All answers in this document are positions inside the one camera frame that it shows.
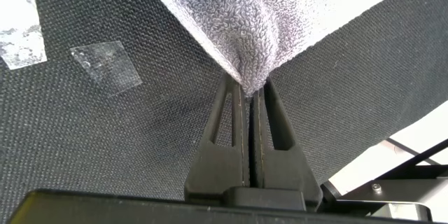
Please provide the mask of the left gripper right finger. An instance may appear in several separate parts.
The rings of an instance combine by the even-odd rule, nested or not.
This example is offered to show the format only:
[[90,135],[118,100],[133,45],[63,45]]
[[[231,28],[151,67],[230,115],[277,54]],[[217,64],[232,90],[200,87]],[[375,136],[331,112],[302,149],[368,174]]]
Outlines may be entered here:
[[271,79],[250,104],[250,173],[251,186],[286,200],[284,207],[315,212],[322,203],[322,189]]

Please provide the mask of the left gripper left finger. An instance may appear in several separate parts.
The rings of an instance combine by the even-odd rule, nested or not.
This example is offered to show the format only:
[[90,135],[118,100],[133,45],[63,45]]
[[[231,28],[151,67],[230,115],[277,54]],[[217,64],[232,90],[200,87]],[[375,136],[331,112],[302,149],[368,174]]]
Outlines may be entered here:
[[[226,97],[231,96],[231,146],[218,146]],[[225,74],[219,83],[199,148],[184,183],[187,202],[222,204],[231,188],[249,187],[249,131],[242,87]]]

